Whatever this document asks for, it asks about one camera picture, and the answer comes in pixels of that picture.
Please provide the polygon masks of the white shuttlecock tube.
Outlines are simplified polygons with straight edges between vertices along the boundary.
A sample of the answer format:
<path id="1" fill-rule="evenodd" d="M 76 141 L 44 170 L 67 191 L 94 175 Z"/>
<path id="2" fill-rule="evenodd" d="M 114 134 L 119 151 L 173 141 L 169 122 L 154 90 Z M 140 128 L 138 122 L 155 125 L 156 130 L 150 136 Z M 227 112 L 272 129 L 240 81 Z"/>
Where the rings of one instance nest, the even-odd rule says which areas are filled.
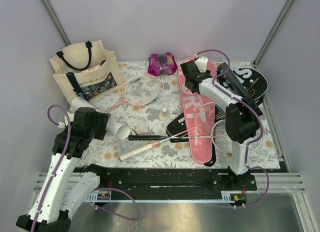
<path id="1" fill-rule="evenodd" d="M 74 98 L 71 101 L 71 106 L 75 110 L 82 107 L 89 107 L 95 109 L 97 112 L 103 113 L 101 109 L 81 97 Z M 131 128 L 126 123 L 117 120 L 114 116 L 111 116 L 108 119 L 106 131 L 116 136 L 117 139 L 124 140 L 130 135 Z"/>

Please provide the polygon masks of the white feather shuttlecock black band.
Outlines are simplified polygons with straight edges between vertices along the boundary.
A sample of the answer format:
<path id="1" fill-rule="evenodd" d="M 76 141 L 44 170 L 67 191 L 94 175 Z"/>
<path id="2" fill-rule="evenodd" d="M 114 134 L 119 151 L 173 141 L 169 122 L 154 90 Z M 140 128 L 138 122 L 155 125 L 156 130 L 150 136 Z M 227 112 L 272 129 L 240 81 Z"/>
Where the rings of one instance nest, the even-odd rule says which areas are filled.
<path id="1" fill-rule="evenodd" d="M 149 126 L 146 122 L 141 123 L 133 130 L 135 135 L 141 135 L 149 132 Z"/>

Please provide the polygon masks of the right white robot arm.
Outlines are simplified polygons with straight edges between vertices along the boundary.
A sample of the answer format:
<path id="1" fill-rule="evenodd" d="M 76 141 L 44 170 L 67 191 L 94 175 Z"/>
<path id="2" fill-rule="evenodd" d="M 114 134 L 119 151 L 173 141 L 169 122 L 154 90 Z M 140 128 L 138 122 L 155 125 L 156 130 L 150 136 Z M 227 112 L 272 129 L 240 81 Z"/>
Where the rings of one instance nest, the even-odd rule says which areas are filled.
<path id="1" fill-rule="evenodd" d="M 198 56 L 180 64 L 184 85 L 192 93 L 212 100 L 225 113 L 226 133 L 232 141 L 229 169 L 233 172 L 227 183 L 231 189 L 239 190 L 246 183 L 243 174 L 251 169 L 248 165 L 249 145 L 255 140 L 249 139 L 256 135 L 258 129 L 263 135 L 260 119 L 263 113 L 230 69 L 229 63 L 219 65 L 219 73 L 215 77 L 207 67 L 208 59 Z"/>

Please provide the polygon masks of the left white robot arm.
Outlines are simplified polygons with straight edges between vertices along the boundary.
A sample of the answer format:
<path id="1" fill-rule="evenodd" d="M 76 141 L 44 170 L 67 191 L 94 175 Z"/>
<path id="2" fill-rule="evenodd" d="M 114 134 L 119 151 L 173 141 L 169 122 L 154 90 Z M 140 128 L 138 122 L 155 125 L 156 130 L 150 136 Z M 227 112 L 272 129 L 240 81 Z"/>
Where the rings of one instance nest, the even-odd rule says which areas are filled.
<path id="1" fill-rule="evenodd" d="M 64 197 L 69 179 L 83 152 L 93 139 L 103 140 L 109 113 L 92 107 L 78 108 L 54 139 L 50 166 L 40 193 L 27 214 L 17 218 L 16 226 L 27 232 L 67 232 L 73 214 L 94 189 L 107 187 L 109 178 L 100 165 L 87 166 L 80 182 Z"/>

